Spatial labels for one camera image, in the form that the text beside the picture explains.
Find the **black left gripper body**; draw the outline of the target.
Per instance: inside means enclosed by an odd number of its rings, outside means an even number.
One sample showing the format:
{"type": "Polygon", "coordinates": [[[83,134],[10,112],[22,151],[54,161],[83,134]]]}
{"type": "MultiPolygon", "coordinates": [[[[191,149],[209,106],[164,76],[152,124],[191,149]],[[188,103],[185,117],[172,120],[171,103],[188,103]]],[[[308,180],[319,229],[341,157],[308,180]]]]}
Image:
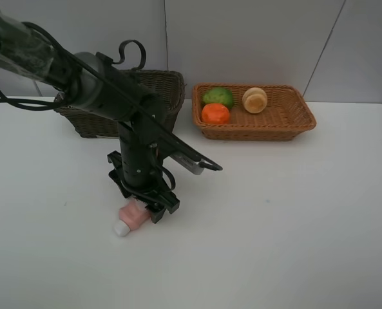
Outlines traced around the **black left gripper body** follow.
{"type": "Polygon", "coordinates": [[[147,204],[152,214],[174,213],[180,205],[173,189],[175,178],[163,166],[171,151],[122,150],[108,155],[113,165],[111,178],[124,197],[134,197],[147,204]]]}

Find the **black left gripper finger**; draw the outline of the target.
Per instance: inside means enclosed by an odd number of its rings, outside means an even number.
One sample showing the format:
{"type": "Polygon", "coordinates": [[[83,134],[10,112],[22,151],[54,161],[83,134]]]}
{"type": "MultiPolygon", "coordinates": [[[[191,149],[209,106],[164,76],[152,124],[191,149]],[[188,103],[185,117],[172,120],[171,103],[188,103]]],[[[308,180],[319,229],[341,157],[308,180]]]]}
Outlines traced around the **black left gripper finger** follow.
{"type": "Polygon", "coordinates": [[[160,205],[147,205],[147,211],[152,223],[158,223],[164,216],[166,208],[160,205]]]}

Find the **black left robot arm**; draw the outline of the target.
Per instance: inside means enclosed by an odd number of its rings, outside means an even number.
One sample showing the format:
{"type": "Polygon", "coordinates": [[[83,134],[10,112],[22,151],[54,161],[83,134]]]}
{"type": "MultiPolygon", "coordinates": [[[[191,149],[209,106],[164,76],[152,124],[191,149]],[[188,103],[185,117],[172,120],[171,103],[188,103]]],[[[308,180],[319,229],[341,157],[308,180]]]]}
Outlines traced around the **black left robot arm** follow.
{"type": "Polygon", "coordinates": [[[144,203],[153,222],[178,209],[163,161],[178,150],[172,130],[181,105],[143,84],[140,68],[120,71],[101,53],[72,54],[40,26],[0,15],[0,69],[58,91],[47,103],[8,98],[0,89],[0,103],[28,111],[71,107],[116,123],[120,151],[108,155],[110,178],[125,197],[144,203]]]}

